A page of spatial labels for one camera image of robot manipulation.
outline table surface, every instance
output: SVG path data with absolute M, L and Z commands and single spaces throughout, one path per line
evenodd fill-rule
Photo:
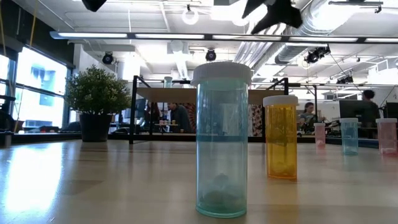
M 298 180 L 266 178 L 249 144 L 248 213 L 195 211 L 194 142 L 55 142 L 0 149 L 0 223 L 397 223 L 398 158 L 298 145 Z

